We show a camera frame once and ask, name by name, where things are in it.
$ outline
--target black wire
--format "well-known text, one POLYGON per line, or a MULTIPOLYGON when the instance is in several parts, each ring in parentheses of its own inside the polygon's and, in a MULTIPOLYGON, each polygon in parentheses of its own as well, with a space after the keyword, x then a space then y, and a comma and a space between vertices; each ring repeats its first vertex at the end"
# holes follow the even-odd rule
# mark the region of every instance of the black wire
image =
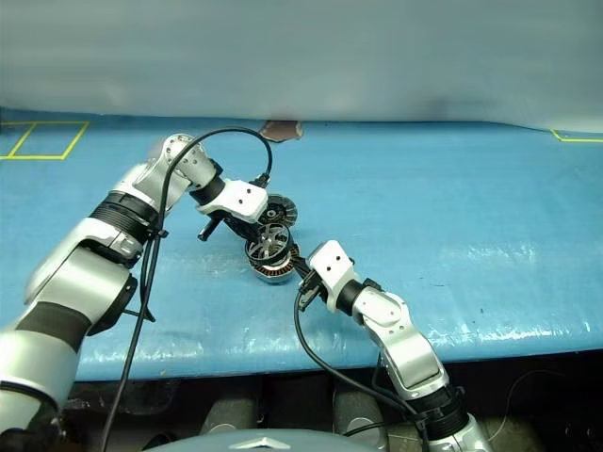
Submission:
POLYGON ((371 389, 368 386, 365 386, 364 384, 360 383, 359 381, 356 381, 355 379, 351 379, 347 375, 342 374, 338 370, 332 368, 330 365, 328 365, 327 363, 322 361, 322 359, 320 359, 320 357, 314 352, 314 350, 312 350, 312 348, 310 348, 310 346, 308 346, 308 343, 306 342, 305 337, 303 336, 302 326, 300 325, 300 298, 301 298, 301 296, 302 296, 301 292, 298 292, 298 295, 295 297, 295 303, 294 303, 294 308, 293 308, 294 309, 293 322, 295 324, 295 332, 298 335, 300 344, 303 347, 303 350, 308 354, 308 356, 310 358, 312 358, 312 360, 316 364, 318 364, 320 367, 322 367, 329 374, 344 381, 349 386, 356 388, 358 391, 362 391, 363 393, 368 394, 369 396, 372 396, 372 397, 376 398, 377 400, 380 400, 382 403, 389 405, 390 407, 393 407, 397 410, 408 411, 410 414, 416 414, 415 409, 413 409, 413 407, 411 407, 404 400, 396 400, 394 398, 383 395, 383 394, 375 391, 374 389, 371 389))
POLYGON ((387 423, 386 422, 375 422, 373 424, 368 424, 366 426, 354 428, 350 431, 346 431, 342 436, 353 436, 358 433, 362 433, 363 431, 372 430, 374 428, 381 428, 381 427, 387 427, 387 423))
POLYGON ((163 179, 163 186, 161 187, 161 199, 159 202, 159 211, 157 215, 157 224, 156 228, 158 230, 158 234, 155 234, 147 243, 147 247, 152 247, 151 257, 147 262, 145 262, 145 257, 148 255, 148 249, 145 249, 145 256, 142 259, 142 269, 140 270, 140 314, 137 318, 136 325, 132 332, 132 339, 130 340, 130 347, 128 348, 127 355, 125 357, 125 361, 123 363, 122 376, 120 378, 120 383, 118 385, 117 393, 115 394, 115 398, 111 404, 111 409, 106 417, 105 427, 103 428, 103 436, 101 441, 101 452, 106 452, 106 447, 108 444, 109 434, 111 428, 113 426, 113 421, 115 420, 115 415, 117 413, 117 409, 120 403, 120 399, 122 398, 123 390, 125 389, 125 384, 128 381, 128 377, 130 375, 130 369, 132 367, 132 362, 134 361, 134 353, 136 352, 136 347, 140 337, 140 331, 142 330, 142 323, 145 319, 145 313, 147 312, 147 308, 149 306, 149 297, 151 295, 151 288, 153 286, 153 279, 155 277, 155 268, 157 266, 157 258, 159 256, 159 245, 161 244, 161 238, 163 235, 163 223, 166 216, 166 205, 168 203, 168 191, 170 189, 170 178, 173 174, 176 166, 180 163, 180 161, 187 155, 187 153, 193 149, 198 143, 203 141, 206 138, 213 137, 218 134, 225 134, 229 132, 239 132, 242 134, 247 134, 258 138, 264 144, 266 148, 266 152, 268 153, 268 163, 266 165, 266 171, 264 175, 268 178, 270 172, 272 171, 272 149, 270 147, 270 143, 262 137, 258 132, 248 129, 246 127, 225 127, 222 129, 213 130, 206 134, 203 134, 199 137, 196 137, 189 141, 187 145, 182 149, 182 151, 176 155, 173 160, 170 162, 168 169, 166 170, 165 177, 163 179))
POLYGON ((377 364, 375 365, 375 369, 373 370, 373 375, 372 375, 372 377, 370 379, 370 387, 373 388, 378 393, 383 394, 386 397, 394 398, 396 400, 400 400, 401 401, 401 399, 396 394, 392 393, 388 389, 385 389, 385 388, 379 386, 379 384, 377 384, 377 377, 379 376, 379 371, 381 370, 382 359, 383 358, 382 358, 382 355, 380 353, 379 357, 377 358, 377 364))
POLYGON ((419 429, 419 433, 421 434, 421 438, 423 439, 423 441, 421 442, 422 451, 430 452, 430 439, 427 437, 427 429, 419 429))

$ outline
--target gray wall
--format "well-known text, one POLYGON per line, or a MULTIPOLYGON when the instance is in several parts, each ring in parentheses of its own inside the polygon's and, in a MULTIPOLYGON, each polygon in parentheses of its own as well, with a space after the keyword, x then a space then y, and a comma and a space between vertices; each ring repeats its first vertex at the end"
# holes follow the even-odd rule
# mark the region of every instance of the gray wall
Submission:
POLYGON ((603 132, 603 2, 0 0, 0 105, 603 132))

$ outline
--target robotic arm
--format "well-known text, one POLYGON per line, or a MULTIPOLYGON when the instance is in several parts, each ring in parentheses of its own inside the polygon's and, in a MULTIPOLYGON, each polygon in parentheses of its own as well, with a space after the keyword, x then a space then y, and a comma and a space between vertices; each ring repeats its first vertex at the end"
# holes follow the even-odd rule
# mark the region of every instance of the robotic arm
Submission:
POLYGON ((426 433, 426 450, 490 452, 432 345, 413 325, 406 303, 372 280, 360 282, 352 260, 334 240, 320 245, 306 262, 300 309, 321 295, 331 312, 342 311, 367 330, 398 396, 412 407, 426 433))
MULTIPOLYGON (((191 140, 177 134, 158 142, 146 163, 125 174, 33 272, 27 309, 0 331, 0 450, 47 450, 56 438, 81 343, 115 325, 136 292, 129 269, 158 234, 168 167, 191 140)), ((212 218, 201 239, 221 220, 253 239, 268 202, 268 176, 246 183, 220 173, 200 144, 193 147, 170 178, 166 214, 188 192, 212 218)))

